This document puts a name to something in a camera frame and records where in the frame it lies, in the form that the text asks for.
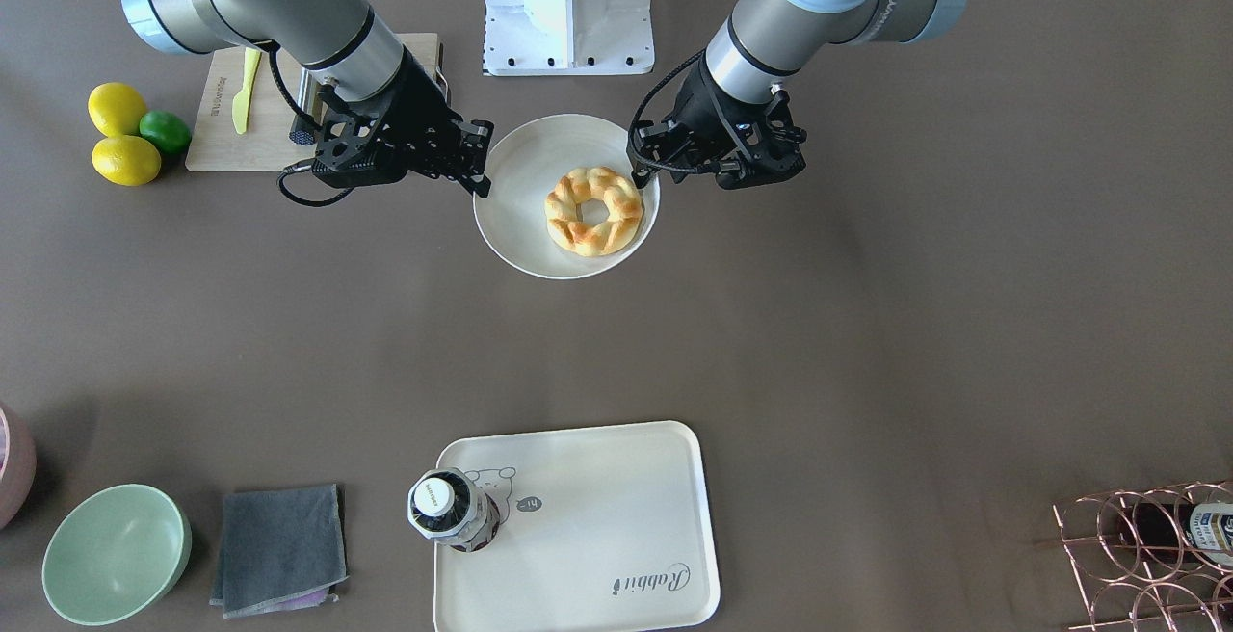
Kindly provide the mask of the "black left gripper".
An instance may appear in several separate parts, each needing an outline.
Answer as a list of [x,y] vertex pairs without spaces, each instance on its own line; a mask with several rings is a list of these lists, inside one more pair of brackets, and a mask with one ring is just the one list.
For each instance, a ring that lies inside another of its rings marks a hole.
[[[688,76],[674,97],[672,113],[661,122],[642,120],[642,110],[674,76]],[[806,132],[792,120],[788,92],[774,87],[767,102],[743,102],[714,83],[704,60],[674,67],[642,99],[631,120],[631,179],[646,187],[650,175],[718,174],[719,163],[734,152],[748,159],[756,154],[782,158],[806,140]]]

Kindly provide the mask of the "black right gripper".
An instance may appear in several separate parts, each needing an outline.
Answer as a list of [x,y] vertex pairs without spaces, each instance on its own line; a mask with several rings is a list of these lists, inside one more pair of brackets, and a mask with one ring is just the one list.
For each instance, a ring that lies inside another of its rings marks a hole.
[[490,195],[492,184],[485,161],[493,124],[467,122],[449,108],[440,87],[408,51],[379,95],[345,102],[328,91],[328,132],[342,136],[344,126],[355,128],[356,136],[374,133],[392,145],[408,172],[469,185],[476,198]]

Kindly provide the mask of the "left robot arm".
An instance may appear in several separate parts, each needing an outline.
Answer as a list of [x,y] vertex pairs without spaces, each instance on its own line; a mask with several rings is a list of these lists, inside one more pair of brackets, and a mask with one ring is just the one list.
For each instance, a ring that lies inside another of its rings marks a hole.
[[711,174],[726,190],[778,184],[804,170],[806,133],[792,120],[785,80],[824,46],[911,43],[944,34],[967,0],[739,0],[705,49],[684,62],[674,108],[635,115],[634,184]]

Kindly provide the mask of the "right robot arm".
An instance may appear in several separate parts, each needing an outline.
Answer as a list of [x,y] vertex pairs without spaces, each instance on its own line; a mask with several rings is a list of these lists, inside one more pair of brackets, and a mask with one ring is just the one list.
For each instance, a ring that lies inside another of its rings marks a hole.
[[408,172],[446,177],[485,198],[493,127],[449,108],[404,43],[367,0],[120,0],[136,34],[175,54],[232,46],[285,51],[321,83],[312,172],[340,197]]

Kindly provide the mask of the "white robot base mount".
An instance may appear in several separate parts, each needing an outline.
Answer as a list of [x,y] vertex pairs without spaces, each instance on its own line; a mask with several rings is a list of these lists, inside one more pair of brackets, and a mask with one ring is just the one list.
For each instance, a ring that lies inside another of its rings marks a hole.
[[612,76],[655,67],[650,0],[485,0],[490,76]]

